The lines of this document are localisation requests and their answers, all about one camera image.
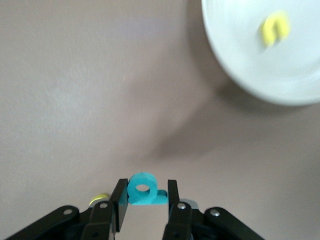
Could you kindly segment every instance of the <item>metal screw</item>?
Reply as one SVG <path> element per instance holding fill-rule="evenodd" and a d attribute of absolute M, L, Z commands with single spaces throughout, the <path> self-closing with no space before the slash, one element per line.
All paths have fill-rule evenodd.
<path fill-rule="evenodd" d="M 72 209 L 66 209 L 66 210 L 64 210 L 64 212 L 63 212 L 64 215 L 69 215 L 69 214 L 71 214 L 71 213 L 72 213 Z"/>
<path fill-rule="evenodd" d="M 108 203 L 103 202 L 103 203 L 100 204 L 99 207 L 100 207 L 101 209 L 105 209 L 106 207 L 108 207 Z"/>
<path fill-rule="evenodd" d="M 182 202 L 178 203 L 177 207 L 178 209 L 186 209 L 186 205 Z"/>
<path fill-rule="evenodd" d="M 219 217 L 220 216 L 220 212 L 218 210 L 215 210 L 215 209 L 211 209 L 210 210 L 210 214 L 212 216 L 215 216 L 215 217 Z"/>

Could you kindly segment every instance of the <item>white bowl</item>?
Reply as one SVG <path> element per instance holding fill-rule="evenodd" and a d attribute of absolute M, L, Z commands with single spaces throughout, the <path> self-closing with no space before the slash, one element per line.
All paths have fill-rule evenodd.
<path fill-rule="evenodd" d="M 265 47 L 264 20 L 285 11 L 287 39 Z M 202 0 L 210 45 L 225 71 L 249 93 L 280 105 L 320 102 L 319 0 Z"/>

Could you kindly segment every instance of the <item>yellow foam piece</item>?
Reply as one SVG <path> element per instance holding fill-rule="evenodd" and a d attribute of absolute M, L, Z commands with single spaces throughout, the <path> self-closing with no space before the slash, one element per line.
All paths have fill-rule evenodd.
<path fill-rule="evenodd" d="M 110 196 L 106 193 L 99 194 L 91 199 L 89 205 L 91 205 L 94 201 L 101 200 L 101 199 L 108 199 L 109 197 Z"/>
<path fill-rule="evenodd" d="M 288 14 L 285 11 L 271 14 L 262 23 L 260 30 L 266 47 L 274 45 L 277 39 L 286 39 L 291 30 Z"/>

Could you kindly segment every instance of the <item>small yellow object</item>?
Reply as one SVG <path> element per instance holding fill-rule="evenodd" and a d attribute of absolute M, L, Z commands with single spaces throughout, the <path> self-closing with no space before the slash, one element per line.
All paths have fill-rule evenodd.
<path fill-rule="evenodd" d="M 100 199 L 108 199 L 110 196 L 106 193 L 102 193 L 102 194 L 99 194 L 95 197 L 93 197 L 89 203 L 89 206 L 91 206 L 91 204 L 97 200 L 100 200 Z"/>
<path fill-rule="evenodd" d="M 266 47 L 275 44 L 276 40 L 286 39 L 290 33 L 288 14 L 284 11 L 277 11 L 262 23 L 261 34 Z"/>

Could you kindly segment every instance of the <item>hole in teal object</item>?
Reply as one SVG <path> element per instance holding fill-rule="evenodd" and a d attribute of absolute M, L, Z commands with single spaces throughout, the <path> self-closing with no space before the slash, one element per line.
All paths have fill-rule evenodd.
<path fill-rule="evenodd" d="M 140 185 L 138 185 L 138 186 L 136 186 L 135 187 L 138 191 L 140 191 L 140 192 L 146 192 L 146 191 L 148 191 L 150 188 L 147 186 L 147 185 L 145 185 L 145 184 L 140 184 Z"/>
<path fill-rule="evenodd" d="M 135 187 L 135 195 L 141 200 L 147 198 L 150 195 L 150 188 L 146 191 L 140 191 Z"/>

